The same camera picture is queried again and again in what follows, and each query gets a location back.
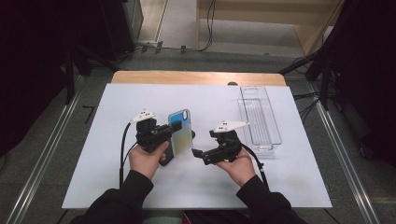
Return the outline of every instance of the white surface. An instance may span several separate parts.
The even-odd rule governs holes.
[[[288,87],[266,87],[282,144],[271,159],[262,160],[271,191],[285,195],[293,207],[331,207],[318,165]],[[194,148],[217,147],[210,137],[222,120],[239,120],[236,86],[108,84],[64,199],[63,208],[87,208],[106,189],[119,187],[120,143],[134,115],[146,108],[158,124],[180,109],[191,112]],[[244,139],[242,129],[236,130]],[[126,148],[135,142],[131,125]],[[125,175],[129,163],[125,164]],[[186,151],[153,177],[154,189],[145,208],[243,208],[239,187],[215,165],[204,165]]]

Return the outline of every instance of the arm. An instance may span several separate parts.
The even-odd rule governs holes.
[[[142,223],[143,201],[154,187],[151,178],[158,168],[158,161],[165,159],[163,152],[167,147],[165,142],[153,153],[146,152],[141,146],[131,150],[131,171],[122,187],[108,189],[83,216],[76,217],[71,223]]]
[[[256,176],[244,149],[235,161],[222,161],[217,166],[241,187],[236,196],[249,209],[252,223],[305,223],[291,210],[289,201],[281,193],[271,192]]]

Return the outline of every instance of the floor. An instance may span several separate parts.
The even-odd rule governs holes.
[[[153,2],[155,1],[144,1],[144,3],[151,4]],[[151,35],[146,35],[144,38],[139,39],[141,43],[155,45],[162,41],[163,46],[169,48],[180,48],[181,46],[202,48],[206,45],[208,32],[205,20],[200,21],[199,30],[201,32],[199,37],[195,33],[197,27],[194,26],[195,23],[193,22],[195,20],[191,17],[195,1],[163,0],[159,2],[162,5],[158,7],[158,10],[162,14],[160,17],[157,15],[156,18],[161,25],[157,27],[157,30],[151,32]],[[279,57],[276,59],[286,57],[292,61],[293,59],[304,57],[303,50],[291,25],[257,22],[215,21],[213,24],[213,42],[207,51],[219,53],[215,58],[209,58],[208,60],[224,63],[212,66],[212,69],[227,69],[222,68],[227,66],[227,62],[216,61],[216,57],[223,56],[221,53],[241,54],[247,60],[250,58],[258,60],[261,56],[274,56],[275,58]],[[151,57],[151,69],[161,69],[166,66],[169,69],[169,64],[167,63],[174,59],[178,62],[180,60],[178,57],[181,57],[180,55],[168,54],[167,52],[162,53],[161,56],[157,57],[152,53],[150,56],[142,54],[139,57]],[[196,60],[196,55],[185,56],[183,59],[186,59],[186,57],[190,61]],[[271,60],[264,60],[264,63],[271,63]],[[128,62],[128,59],[123,64],[129,64],[125,65],[125,68],[148,69],[144,65],[134,63],[134,61]],[[191,68],[187,65],[184,67],[182,61],[180,61],[180,64],[175,65],[175,67],[178,69]],[[254,66],[258,65],[241,62],[239,68],[244,67],[252,72],[256,71],[255,69],[257,71],[260,70],[259,66],[257,68]],[[299,72],[303,73],[304,70],[306,68],[299,68]],[[301,76],[298,76],[298,74],[298,72],[293,72],[290,76],[286,76],[287,83],[292,88],[293,93],[312,91],[311,84],[306,82]],[[98,105],[101,92],[103,92],[104,86],[110,80],[111,74],[109,74],[109,71],[100,67],[95,70],[93,77],[81,80],[82,88],[78,103],[75,105],[75,112],[71,118],[68,118],[68,125],[64,127],[62,140],[59,141],[58,139],[59,142],[55,146],[58,148],[56,153],[49,156],[49,163],[44,164],[47,172],[40,177],[41,183],[35,190],[35,199],[43,200],[28,200],[26,202],[28,208],[22,211],[26,218],[15,223],[55,223],[58,218],[64,218],[62,223],[67,223],[72,217],[83,213],[83,211],[71,210],[66,214],[59,204],[62,204],[68,183],[77,163],[80,153],[79,147],[83,146],[91,127],[93,119],[93,117],[89,116],[91,108]],[[52,127],[57,125],[58,118],[63,115],[64,110],[67,108],[64,106],[63,98],[64,92],[61,92],[42,117],[37,120],[35,126],[20,145],[14,148],[13,152],[7,155],[6,158],[1,158],[0,166],[4,164],[4,168],[0,171],[0,192],[2,192],[2,202],[0,204],[2,204],[1,211],[3,211],[0,212],[0,222],[7,221],[14,204],[16,204],[16,199],[20,195],[21,188],[36,166],[43,148],[44,150],[48,148],[47,142],[51,137]],[[302,102],[296,101],[296,104],[302,109],[311,102],[312,99],[305,99]],[[348,128],[345,118],[337,111],[335,106],[330,106],[330,110],[324,113],[324,116],[330,116],[335,131],[341,139],[341,144],[338,142],[338,146],[341,145],[341,148],[346,151],[347,157],[353,164],[353,171],[357,173],[364,192],[369,196],[371,203],[369,205],[373,206],[375,214],[378,216],[378,219],[364,219],[359,202],[356,201],[358,198],[354,197],[354,188],[350,181],[345,178],[346,169],[341,163],[334,165],[334,162],[339,162],[338,160],[340,160],[339,155],[335,153],[336,149],[333,149],[337,142],[334,143],[329,137],[329,130],[323,124],[325,121],[320,112],[320,107],[313,111],[315,112],[312,112],[310,119],[306,121],[304,126],[307,129],[312,148],[315,150],[318,166],[324,181],[328,183],[329,195],[332,198],[334,207],[331,212],[335,218],[332,218],[332,216],[329,216],[327,212],[321,209],[316,209],[315,211],[312,209],[297,209],[298,214],[312,223],[394,223],[394,220],[396,220],[396,169],[382,161],[363,159],[359,153],[359,145]],[[157,214],[155,212],[151,213],[151,219],[147,223],[163,223],[164,214],[161,212]],[[166,214],[167,220],[165,222],[177,223],[179,221],[177,216],[178,214],[175,214],[174,217],[172,214]]]

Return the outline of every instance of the human hand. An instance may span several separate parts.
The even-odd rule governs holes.
[[[244,186],[256,174],[253,162],[243,147],[233,162],[221,161],[216,165],[227,172],[239,187]]]
[[[149,153],[137,145],[129,153],[131,170],[135,170],[151,180],[158,168],[158,162],[166,159],[164,152],[168,146],[169,142],[163,142],[152,153]]]

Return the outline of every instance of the black sleeve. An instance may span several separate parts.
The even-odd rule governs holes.
[[[71,224],[142,223],[143,201],[153,187],[147,177],[131,170],[120,189],[108,189],[83,216],[76,217]]]
[[[306,223],[291,210],[289,201],[278,192],[271,192],[253,176],[236,196],[249,209],[251,223]]]

